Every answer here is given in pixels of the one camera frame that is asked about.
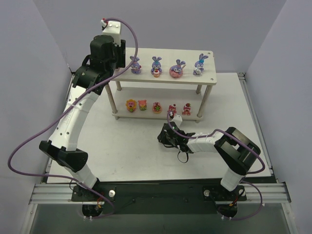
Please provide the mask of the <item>orange lion toy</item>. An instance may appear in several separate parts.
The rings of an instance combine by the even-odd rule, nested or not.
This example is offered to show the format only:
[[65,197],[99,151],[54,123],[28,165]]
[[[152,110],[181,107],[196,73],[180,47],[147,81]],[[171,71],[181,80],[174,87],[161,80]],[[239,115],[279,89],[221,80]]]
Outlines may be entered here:
[[126,101],[126,109],[128,112],[133,113],[137,108],[137,102],[133,99]]

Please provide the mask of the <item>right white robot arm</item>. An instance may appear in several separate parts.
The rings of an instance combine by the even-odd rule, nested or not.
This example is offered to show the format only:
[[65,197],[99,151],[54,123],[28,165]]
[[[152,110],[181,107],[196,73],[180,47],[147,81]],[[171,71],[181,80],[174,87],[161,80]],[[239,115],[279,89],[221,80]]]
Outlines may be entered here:
[[213,133],[204,135],[186,133],[171,121],[163,125],[157,139],[165,147],[177,148],[187,155],[199,152],[219,153],[228,166],[220,184],[229,192],[249,173],[261,154],[260,148],[235,127],[229,127],[226,131],[214,130]]

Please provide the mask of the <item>pink bear clover toy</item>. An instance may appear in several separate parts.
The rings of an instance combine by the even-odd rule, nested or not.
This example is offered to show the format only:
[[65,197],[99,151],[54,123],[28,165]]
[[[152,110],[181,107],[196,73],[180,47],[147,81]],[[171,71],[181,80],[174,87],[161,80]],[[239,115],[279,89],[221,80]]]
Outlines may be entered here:
[[154,114],[160,114],[162,112],[162,107],[159,102],[153,103],[153,113]]

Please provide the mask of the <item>pink bear burger toy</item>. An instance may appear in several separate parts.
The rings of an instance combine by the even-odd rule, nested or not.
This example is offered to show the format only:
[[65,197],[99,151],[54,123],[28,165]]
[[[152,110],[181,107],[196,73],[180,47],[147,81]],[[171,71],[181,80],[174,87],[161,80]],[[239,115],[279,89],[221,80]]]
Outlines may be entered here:
[[138,107],[141,111],[146,111],[147,110],[147,100],[139,100],[138,101]]

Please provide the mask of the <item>red white strawberry toy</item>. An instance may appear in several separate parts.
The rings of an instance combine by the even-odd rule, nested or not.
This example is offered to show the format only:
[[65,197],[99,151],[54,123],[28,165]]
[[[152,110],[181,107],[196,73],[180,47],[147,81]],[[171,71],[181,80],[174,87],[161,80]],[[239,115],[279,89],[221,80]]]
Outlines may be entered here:
[[183,115],[187,115],[187,116],[190,116],[190,115],[191,115],[191,104],[190,104],[190,103],[186,103],[186,104],[183,106],[182,114],[183,114]]

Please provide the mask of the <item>purple bunny pink cake toy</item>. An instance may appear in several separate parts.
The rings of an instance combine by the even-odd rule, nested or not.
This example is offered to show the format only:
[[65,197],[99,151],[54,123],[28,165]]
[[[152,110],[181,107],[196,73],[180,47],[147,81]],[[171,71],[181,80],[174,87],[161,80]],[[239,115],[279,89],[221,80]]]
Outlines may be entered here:
[[180,59],[176,60],[176,65],[173,65],[169,69],[169,75],[172,78],[181,78],[183,75],[183,68],[185,67],[186,62]]

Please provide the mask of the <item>red white bear toy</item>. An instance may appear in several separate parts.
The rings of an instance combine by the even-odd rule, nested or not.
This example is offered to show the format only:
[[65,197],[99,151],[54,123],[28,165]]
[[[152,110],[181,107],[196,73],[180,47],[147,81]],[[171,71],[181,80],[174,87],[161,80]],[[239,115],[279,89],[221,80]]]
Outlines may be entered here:
[[168,112],[170,113],[170,116],[174,116],[176,114],[176,105],[169,105]]

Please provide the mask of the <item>purple bunny blue ears toy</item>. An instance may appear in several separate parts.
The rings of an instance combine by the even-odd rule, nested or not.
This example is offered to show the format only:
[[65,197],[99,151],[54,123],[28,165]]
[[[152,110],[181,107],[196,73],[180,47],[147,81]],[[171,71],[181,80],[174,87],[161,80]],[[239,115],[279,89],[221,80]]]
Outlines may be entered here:
[[194,69],[193,69],[194,76],[202,75],[202,72],[204,71],[204,61],[208,57],[209,57],[208,55],[204,55],[203,53],[199,55],[198,61],[194,64]]

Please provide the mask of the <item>purple bunny with ball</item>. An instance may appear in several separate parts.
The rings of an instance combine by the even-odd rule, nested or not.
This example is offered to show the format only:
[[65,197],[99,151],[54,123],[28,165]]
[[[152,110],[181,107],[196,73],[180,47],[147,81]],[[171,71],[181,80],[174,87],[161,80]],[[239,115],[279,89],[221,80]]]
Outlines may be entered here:
[[161,57],[152,57],[153,63],[152,63],[152,68],[151,68],[151,74],[157,78],[162,74],[162,69],[161,69],[161,63],[160,61],[162,60]]

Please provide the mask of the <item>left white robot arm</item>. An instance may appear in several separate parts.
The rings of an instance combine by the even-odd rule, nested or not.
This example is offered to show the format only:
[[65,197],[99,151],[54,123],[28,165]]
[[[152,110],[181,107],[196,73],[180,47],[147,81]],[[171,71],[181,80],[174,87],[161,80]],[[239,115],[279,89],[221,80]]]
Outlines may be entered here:
[[103,86],[98,84],[113,76],[117,68],[124,68],[126,41],[114,43],[111,36],[98,35],[90,43],[90,54],[75,71],[71,83],[67,108],[71,110],[61,118],[47,141],[39,149],[64,167],[73,178],[89,188],[97,182],[87,165],[88,154],[78,149],[78,138],[85,120]]

